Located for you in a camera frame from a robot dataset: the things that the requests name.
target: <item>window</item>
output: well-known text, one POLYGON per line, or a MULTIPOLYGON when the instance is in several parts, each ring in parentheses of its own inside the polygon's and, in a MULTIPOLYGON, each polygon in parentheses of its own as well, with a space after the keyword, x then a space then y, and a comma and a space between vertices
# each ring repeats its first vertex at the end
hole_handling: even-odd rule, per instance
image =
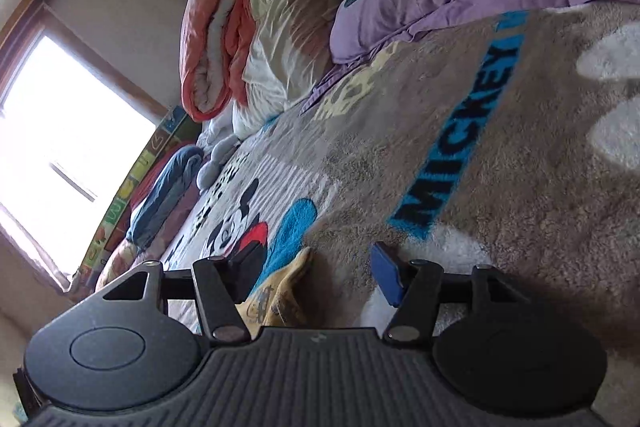
POLYGON ((0 98, 0 203, 69 278, 156 126, 59 34, 31 34, 0 98))

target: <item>folded blue fabric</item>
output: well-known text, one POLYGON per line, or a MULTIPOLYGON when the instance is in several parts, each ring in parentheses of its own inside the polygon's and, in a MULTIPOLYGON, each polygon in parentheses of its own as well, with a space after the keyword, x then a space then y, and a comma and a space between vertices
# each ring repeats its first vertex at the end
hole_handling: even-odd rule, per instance
POLYGON ((138 213, 132 217, 127 240, 142 251, 151 245, 202 165, 204 151, 195 145, 178 150, 164 166, 138 213))

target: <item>black corner object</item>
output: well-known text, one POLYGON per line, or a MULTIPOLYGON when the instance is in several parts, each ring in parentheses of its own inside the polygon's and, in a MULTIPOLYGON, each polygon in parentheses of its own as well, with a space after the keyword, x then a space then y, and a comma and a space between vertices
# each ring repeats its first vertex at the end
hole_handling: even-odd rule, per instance
POLYGON ((143 263, 33 337, 24 369, 46 406, 28 425, 605 426, 589 407, 606 356, 585 330, 490 267, 379 266, 402 273, 386 278, 402 299, 382 339, 262 328, 251 341, 233 295, 249 285, 225 261, 143 263), (166 316, 168 299, 195 300, 203 336, 166 316), (434 338, 442 302, 470 314, 434 338))

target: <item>brown fleece blanket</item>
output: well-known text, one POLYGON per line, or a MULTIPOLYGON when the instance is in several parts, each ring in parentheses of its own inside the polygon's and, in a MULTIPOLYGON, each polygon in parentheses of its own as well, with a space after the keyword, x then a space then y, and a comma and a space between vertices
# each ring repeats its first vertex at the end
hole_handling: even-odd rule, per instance
MULTIPOLYGON (((245 142, 171 267, 250 240, 269 264, 298 234, 290 250, 314 253, 298 302, 311 325, 344 327, 388 319, 373 241, 450 271, 495 264, 597 335, 609 372, 596 409, 635 425, 640 7, 540 10, 392 46, 245 142)), ((193 322, 188 310, 172 315, 193 322)))

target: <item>ribbed black surface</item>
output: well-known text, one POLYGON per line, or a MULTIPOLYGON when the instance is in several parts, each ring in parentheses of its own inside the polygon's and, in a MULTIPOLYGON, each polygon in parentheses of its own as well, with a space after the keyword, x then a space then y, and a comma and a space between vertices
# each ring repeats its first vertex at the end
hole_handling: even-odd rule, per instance
POLYGON ((528 426, 604 427, 584 410, 511 419, 454 395, 426 357, 386 347, 372 330, 265 328, 248 346, 213 352, 194 380, 144 409, 88 416, 45 409, 31 427, 528 426))

